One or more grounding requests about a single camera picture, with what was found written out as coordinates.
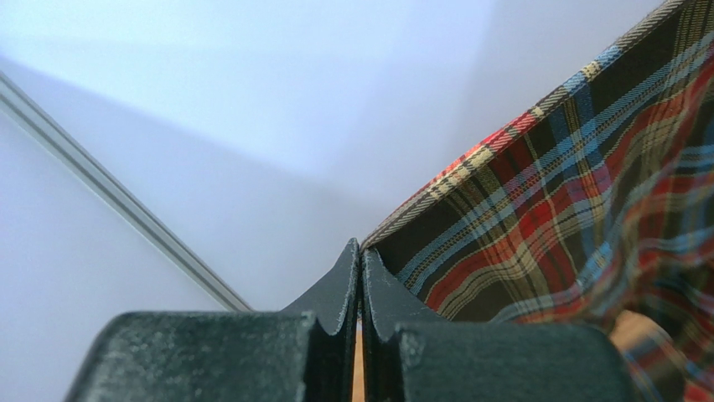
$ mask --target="red plaid pattern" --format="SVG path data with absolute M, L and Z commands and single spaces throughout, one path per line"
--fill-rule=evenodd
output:
M 453 320 L 609 331 L 641 312 L 668 334 L 623 354 L 643 399 L 714 400 L 713 8 L 663 4 L 365 248 Z

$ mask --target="aluminum strip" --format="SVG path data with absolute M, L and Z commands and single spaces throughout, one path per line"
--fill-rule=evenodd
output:
M 252 311 L 187 245 L 143 206 L 66 131 L 0 72 L 0 110 L 55 155 L 144 237 L 231 311 Z

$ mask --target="textured plastic surface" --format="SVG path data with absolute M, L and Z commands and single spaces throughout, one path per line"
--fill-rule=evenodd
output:
M 314 314 L 130 313 L 112 321 L 68 401 L 305 400 Z
M 282 312 L 120 316 L 97 338 L 67 401 L 347 401 L 358 256 L 351 240 Z
M 635 399 L 622 357 L 601 332 L 573 325 L 448 322 L 384 267 L 363 259 L 369 402 L 619 402 Z

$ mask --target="wooden surface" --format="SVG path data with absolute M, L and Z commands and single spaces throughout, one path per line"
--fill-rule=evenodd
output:
M 610 335 L 616 347 L 627 348 L 637 341 L 657 324 L 647 317 L 640 316 L 633 312 L 624 312 L 618 318 L 617 326 Z M 363 402 L 365 400 L 365 370 L 362 360 L 362 332 L 357 332 L 357 344 L 354 349 L 354 386 L 352 388 L 352 401 Z

